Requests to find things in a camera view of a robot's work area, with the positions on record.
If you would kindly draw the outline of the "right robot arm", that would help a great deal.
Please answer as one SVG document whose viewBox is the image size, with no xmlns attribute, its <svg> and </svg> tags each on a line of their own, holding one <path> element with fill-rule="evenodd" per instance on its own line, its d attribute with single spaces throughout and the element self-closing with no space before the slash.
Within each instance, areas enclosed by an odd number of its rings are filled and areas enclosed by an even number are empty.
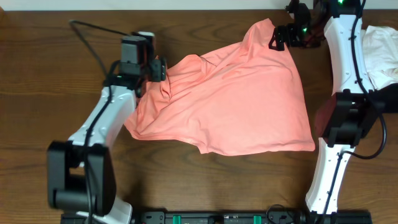
<svg viewBox="0 0 398 224">
<path fill-rule="evenodd" d="M 361 43 L 364 6 L 365 1 L 315 1 L 318 15 L 312 17 L 306 4 L 291 0 L 285 10 L 294 22 L 276 27 L 269 42 L 270 49 L 283 51 L 287 47 L 316 47 L 326 40 L 330 50 L 333 90 L 331 98 L 316 114 L 319 152 L 305 198 L 309 212 L 322 218 L 337 213 L 337 198 L 349 159 L 374 159 L 386 145 L 384 104 L 375 99 L 376 90 L 364 63 Z M 368 156 L 357 154 L 356 146 L 376 120 L 382 128 L 379 148 Z"/>
</svg>

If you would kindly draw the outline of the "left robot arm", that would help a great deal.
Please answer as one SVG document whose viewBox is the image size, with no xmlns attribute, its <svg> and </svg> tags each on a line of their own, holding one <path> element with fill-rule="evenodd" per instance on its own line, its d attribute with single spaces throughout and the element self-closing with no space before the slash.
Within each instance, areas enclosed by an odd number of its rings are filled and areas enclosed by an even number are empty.
<svg viewBox="0 0 398 224">
<path fill-rule="evenodd" d="M 67 141 L 47 149 L 47 200 L 62 223 L 131 223 L 132 206 L 116 195 L 110 150 L 144 94 L 146 81 L 162 82 L 167 63 L 154 53 L 155 35 L 134 32 L 121 40 L 121 58 L 106 72 L 101 97 Z"/>
</svg>

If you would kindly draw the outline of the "pink printed t-shirt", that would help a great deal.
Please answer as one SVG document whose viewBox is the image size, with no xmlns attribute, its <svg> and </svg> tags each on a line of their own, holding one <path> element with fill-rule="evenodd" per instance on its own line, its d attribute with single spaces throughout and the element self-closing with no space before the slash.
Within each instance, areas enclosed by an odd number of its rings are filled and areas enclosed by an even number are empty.
<svg viewBox="0 0 398 224">
<path fill-rule="evenodd" d="M 146 85 L 125 126 L 138 140 L 178 140 L 203 154 L 313 151 L 302 82 L 288 50 L 269 48 L 274 25 L 242 41 L 187 55 L 165 81 Z"/>
</svg>

